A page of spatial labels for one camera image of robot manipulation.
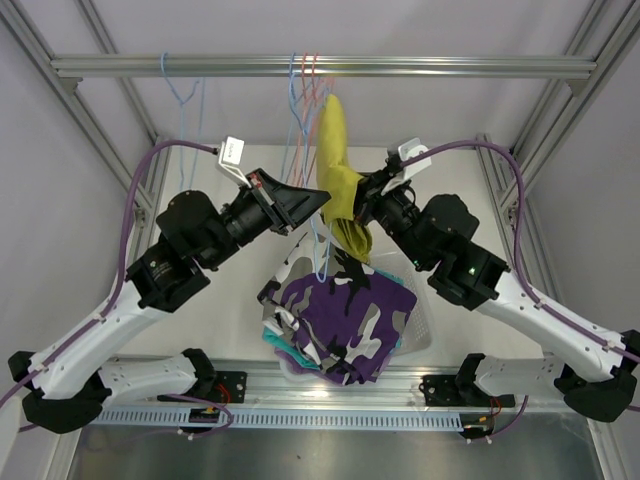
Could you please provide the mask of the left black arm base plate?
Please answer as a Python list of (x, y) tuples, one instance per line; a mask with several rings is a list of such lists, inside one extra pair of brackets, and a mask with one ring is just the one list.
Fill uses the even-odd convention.
[[(229, 407), (243, 404), (248, 375), (244, 371), (219, 371), (212, 389), (204, 396), (210, 402)], [(227, 423), (227, 415), (219, 408), (197, 404), (188, 409), (186, 424), (181, 429), (188, 434), (209, 432)]]

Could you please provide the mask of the pink hanger of camouflage trousers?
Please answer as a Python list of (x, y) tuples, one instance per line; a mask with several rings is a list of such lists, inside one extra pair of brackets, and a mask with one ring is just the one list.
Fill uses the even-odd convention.
[(321, 77), (316, 73), (319, 54), (315, 53), (311, 60), (310, 76), (306, 77), (306, 66), (302, 64), (301, 80), (305, 88), (303, 92), (303, 116), (302, 116), (302, 145), (303, 155), (301, 160), (299, 186), (307, 187), (314, 162), (309, 160), (312, 140), (316, 128), (316, 115), (323, 105), (326, 96), (332, 91), (334, 81)]

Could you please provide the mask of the pink hanger of teal trousers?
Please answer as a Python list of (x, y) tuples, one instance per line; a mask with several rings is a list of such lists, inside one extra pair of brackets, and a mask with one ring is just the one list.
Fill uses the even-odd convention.
[(303, 60), (301, 62), (301, 83), (302, 83), (302, 88), (303, 88), (303, 110), (302, 110), (302, 117), (301, 117), (301, 128), (300, 128), (300, 137), (301, 137), (301, 145), (302, 145), (302, 151), (301, 153), (298, 155), (298, 160), (297, 160), (297, 167), (295, 168), (296, 171), (296, 186), (306, 186), (307, 185), (307, 162), (308, 162), (308, 155), (309, 153), (307, 153), (307, 147), (306, 147), (306, 140), (307, 140), (307, 136), (308, 136), (308, 131), (309, 131), (309, 127), (310, 127), (310, 112), (309, 110), (312, 109), (312, 103), (313, 103), (313, 99), (312, 99), (312, 91), (313, 91), (313, 87), (314, 85), (318, 82), (318, 80), (316, 79), (316, 65), (317, 65), (317, 59), (318, 59), (318, 53), (314, 53), (312, 60), (311, 60), (311, 67), (310, 67), (310, 75), (309, 77), (306, 77), (306, 72), (307, 72), (307, 68), (306, 68), (306, 58), (307, 58), (307, 54), (303, 55)]

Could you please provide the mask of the light blue wire hanger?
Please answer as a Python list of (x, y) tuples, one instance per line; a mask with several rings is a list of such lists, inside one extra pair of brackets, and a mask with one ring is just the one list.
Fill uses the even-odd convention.
[[(193, 99), (193, 97), (196, 95), (196, 93), (199, 91), (200, 92), (200, 100), (199, 100), (199, 111), (198, 111), (198, 130), (197, 130), (197, 139), (200, 138), (201, 134), (202, 134), (202, 128), (203, 128), (203, 121), (204, 121), (204, 101), (205, 101), (205, 96), (206, 96), (206, 79), (204, 77), (200, 77), (197, 78), (191, 86), (191, 90), (189, 91), (189, 93), (186, 96), (181, 96), (181, 94), (179, 93), (178, 89), (175, 87), (175, 85), (173, 84), (173, 82), (171, 81), (170, 77), (167, 74), (167, 59), (168, 59), (168, 52), (163, 52), (160, 55), (160, 70), (161, 70), (161, 75), (162, 78), (164, 79), (165, 83), (168, 85), (171, 94), (173, 95), (173, 97), (175, 98), (175, 100), (178, 103), (178, 108), (179, 108), (179, 140), (185, 140), (185, 134), (186, 134), (186, 106), (189, 104), (189, 102)], [(180, 181), (179, 181), (179, 190), (182, 191), (184, 189), (185, 186), (188, 186), (188, 188), (191, 188), (192, 182), (193, 182), (193, 177), (195, 174), (195, 164), (197, 163), (197, 159), (198, 159), (198, 154), (199, 154), (199, 150), (196, 150), (196, 153), (194, 155), (194, 164), (192, 166), (192, 174), (191, 174), (191, 180), (189, 181), (188, 185), (185, 185), (185, 153), (184, 153), (184, 146), (180, 145), (179, 147), (179, 174), (180, 174)]]

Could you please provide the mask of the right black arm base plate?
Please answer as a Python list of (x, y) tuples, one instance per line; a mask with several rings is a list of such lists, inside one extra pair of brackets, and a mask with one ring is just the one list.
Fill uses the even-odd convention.
[(513, 408), (513, 395), (490, 396), (473, 382), (458, 381), (456, 375), (425, 375), (418, 386), (427, 407), (475, 407), (480, 414), (462, 414), (460, 436), (468, 443), (488, 439), (496, 432), (497, 419), (504, 408)]

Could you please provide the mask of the blue hanger of purple trousers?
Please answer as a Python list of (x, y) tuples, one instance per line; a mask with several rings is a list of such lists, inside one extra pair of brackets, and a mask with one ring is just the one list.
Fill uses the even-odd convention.
[(295, 91), (295, 79), (296, 73), (294, 71), (294, 61), (296, 60), (296, 53), (293, 52), (289, 57), (288, 64), (288, 86), (287, 86), (287, 98), (288, 98), (288, 107), (290, 112), (290, 122), (287, 130), (285, 145), (284, 145), (284, 153), (283, 159), (280, 168), (280, 179), (287, 180), (288, 170), (288, 159), (289, 159), (289, 149), (291, 147), (292, 135), (294, 130), (294, 125), (296, 123), (300, 123), (299, 112), (297, 108), (297, 104), (299, 102), (298, 96)]

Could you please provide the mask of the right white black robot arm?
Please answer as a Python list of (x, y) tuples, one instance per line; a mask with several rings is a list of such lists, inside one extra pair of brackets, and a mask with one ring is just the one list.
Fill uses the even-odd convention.
[(397, 163), (367, 173), (356, 187), (356, 219), (376, 221), (428, 285), (448, 303), (492, 317), (544, 348), (539, 358), (466, 356), (454, 378), (454, 398), (481, 407), (517, 395), (561, 400), (592, 420), (611, 423), (631, 405), (637, 379), (635, 330), (601, 328), (521, 282), (499, 256), (475, 244), (479, 226), (455, 194), (432, 197), (424, 208)]

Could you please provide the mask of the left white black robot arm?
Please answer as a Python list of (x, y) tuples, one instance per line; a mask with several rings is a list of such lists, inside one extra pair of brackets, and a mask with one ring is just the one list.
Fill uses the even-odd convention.
[(14, 381), (29, 391), (22, 400), (26, 420), (65, 434), (117, 403), (173, 395), (209, 398), (217, 372), (199, 348), (137, 365), (108, 361), (205, 289), (207, 271), (267, 230), (279, 235), (295, 230), (330, 198), (326, 191), (281, 183), (262, 169), (251, 172), (221, 210), (202, 191), (176, 195), (156, 219), (158, 241), (130, 265), (111, 298), (48, 349), (9, 358)]

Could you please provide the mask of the yellow trousers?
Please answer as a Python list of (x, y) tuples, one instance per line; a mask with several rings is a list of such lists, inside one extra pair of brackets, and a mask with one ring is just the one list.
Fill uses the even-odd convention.
[(318, 116), (315, 158), (317, 187), (331, 196), (321, 208), (324, 224), (344, 251), (368, 263), (373, 238), (354, 214), (357, 187), (363, 176), (349, 164), (346, 117), (334, 94), (327, 96)]

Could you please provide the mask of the blue hanger of yellow trousers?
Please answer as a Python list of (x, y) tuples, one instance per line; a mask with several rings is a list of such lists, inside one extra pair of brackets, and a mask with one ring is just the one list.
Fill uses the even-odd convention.
[[(324, 107), (326, 98), (331, 92), (331, 81), (319, 80), (313, 87), (312, 91), (312, 109), (309, 110), (311, 116), (310, 127), (306, 140), (307, 153), (310, 153), (312, 140), (315, 137), (315, 131), (317, 129), (317, 121), (320, 110)], [(314, 237), (314, 260), (316, 261), (315, 276), (321, 283), (325, 283), (328, 275), (328, 263), (326, 260), (327, 255), (330, 252), (330, 244), (320, 239), (319, 228), (316, 225), (316, 217), (312, 216), (311, 229)]]

